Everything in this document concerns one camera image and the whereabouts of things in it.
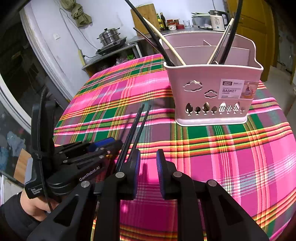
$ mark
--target green cloth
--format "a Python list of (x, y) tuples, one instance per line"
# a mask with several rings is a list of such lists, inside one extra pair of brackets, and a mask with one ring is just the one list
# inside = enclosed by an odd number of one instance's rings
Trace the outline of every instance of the green cloth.
[(81, 27), (92, 22), (91, 17), (83, 12), (80, 4), (76, 0), (61, 0), (64, 9), (71, 11), (71, 16), (75, 19), (77, 27)]

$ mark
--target pink plastic basket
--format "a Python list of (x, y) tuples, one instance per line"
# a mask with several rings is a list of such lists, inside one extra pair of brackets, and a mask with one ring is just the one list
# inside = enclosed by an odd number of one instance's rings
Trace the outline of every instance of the pink plastic basket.
[(181, 126), (242, 124), (258, 87), (263, 67), (256, 61), (252, 40), (237, 35), (225, 65), (206, 64), (223, 33), (179, 32), (165, 35), (185, 66), (162, 43), (176, 67), (168, 72)]

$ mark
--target black chopstick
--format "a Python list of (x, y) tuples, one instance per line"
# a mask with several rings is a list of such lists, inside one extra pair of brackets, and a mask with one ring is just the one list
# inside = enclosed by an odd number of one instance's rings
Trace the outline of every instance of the black chopstick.
[(157, 50), (163, 55), (166, 63), (168, 66), (175, 66), (175, 64), (170, 60), (169, 56), (167, 55), (167, 53), (165, 52), (163, 46), (160, 44), (160, 42), (158, 41), (157, 37), (155, 36), (154, 32), (152, 31), (152, 29), (149, 27), (149, 25), (146, 23), (146, 21), (143, 19), (142, 15), (138, 12), (138, 10), (135, 8), (135, 6), (129, 1), (129, 0), (124, 0), (126, 1), (126, 3), (131, 7), (131, 9), (135, 12), (135, 14), (138, 16), (138, 18), (140, 19), (140, 21), (142, 22), (142, 24), (145, 26), (145, 28), (147, 29), (147, 31), (150, 33), (153, 42), (156, 44), (157, 46)]
[(243, 0), (239, 0), (239, 3), (237, 5), (237, 13), (235, 14), (232, 29), (230, 31), (230, 34), (229, 34), (228, 40), (226, 42), (224, 51), (222, 53), (221, 59), (219, 61), (219, 64), (225, 64), (225, 61), (226, 61), (227, 56), (229, 54), (232, 42), (233, 42), (234, 37), (235, 37), (235, 33), (237, 31), (237, 26), (239, 24), (239, 18), (240, 18), (240, 14), (241, 14), (241, 11), (242, 11), (242, 2), (243, 2)]
[(135, 142), (133, 143), (133, 147), (131, 148), (131, 152), (130, 152), (130, 154), (129, 154), (129, 156), (128, 156), (128, 160), (127, 160), (127, 161), (130, 161), (130, 160), (131, 160), (131, 157), (132, 157), (133, 151), (134, 151), (134, 150), (136, 149), (136, 147), (137, 147), (137, 144), (138, 144), (139, 139), (140, 139), (140, 136), (141, 136), (141, 134), (142, 134), (142, 131), (143, 131), (144, 125), (145, 125), (146, 120), (147, 120), (147, 117), (148, 117), (148, 115), (149, 115), (149, 111), (150, 111), (150, 109), (151, 109), (151, 105), (148, 106), (147, 112), (146, 112), (145, 117), (144, 117), (144, 119), (143, 119), (143, 121), (142, 121), (141, 127), (140, 127), (139, 132), (138, 132), (138, 134), (137, 134), (137, 136), (136, 136)]
[(148, 37), (146, 37), (145, 34), (143, 34), (141, 31), (139, 31), (139, 30), (136, 29), (136, 28), (133, 28), (133, 29), (136, 30), (139, 34), (141, 34), (141, 35), (143, 36), (143, 38), (144, 38), (148, 43), (150, 43), (152, 47), (154, 47), (154, 48), (158, 51), (156, 44), (155, 44), (154, 42), (152, 42)]
[(122, 164), (124, 163), (124, 160), (126, 159), (129, 147), (130, 147), (131, 142), (133, 140), (133, 136), (135, 135), (137, 125), (139, 123), (139, 120), (140, 120), (143, 109), (144, 109), (144, 104), (139, 108), (138, 113), (136, 115), (136, 118), (133, 121), (133, 124), (132, 124), (132, 126), (130, 128), (130, 131), (128, 132), (126, 140), (125, 140), (125, 142), (124, 142), (124, 144), (122, 146), (121, 152), (120, 152), (119, 157), (118, 157), (117, 162), (116, 162), (115, 172), (119, 172), (119, 170), (121, 169)]

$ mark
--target white kettle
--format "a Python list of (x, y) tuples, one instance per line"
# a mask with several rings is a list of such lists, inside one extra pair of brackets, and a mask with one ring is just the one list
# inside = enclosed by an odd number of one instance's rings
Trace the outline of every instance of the white kettle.
[[(215, 10), (211, 10), (208, 13), (210, 14), (212, 28), (214, 30), (224, 31), (225, 30), (225, 27), (229, 23), (229, 18), (228, 18), (227, 13), (226, 12), (223, 12), (223, 11), (215, 11)], [(224, 22), (224, 18), (223, 18), (222, 15), (225, 15), (226, 16), (227, 23)]]

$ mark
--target human hand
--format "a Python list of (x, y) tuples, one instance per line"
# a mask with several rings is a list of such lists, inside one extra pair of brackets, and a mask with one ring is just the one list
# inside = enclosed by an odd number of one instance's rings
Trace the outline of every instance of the human hand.
[[(49, 198), (49, 202), (52, 205), (52, 209), (55, 209), (59, 204), (58, 202), (56, 202), (51, 198)], [(38, 221), (43, 221), (46, 218), (45, 211), (47, 212), (50, 211), (44, 196), (39, 196), (33, 199), (29, 199), (25, 190), (22, 191), (22, 194), (20, 196), (20, 204), (23, 210), (28, 215), (32, 216)]]

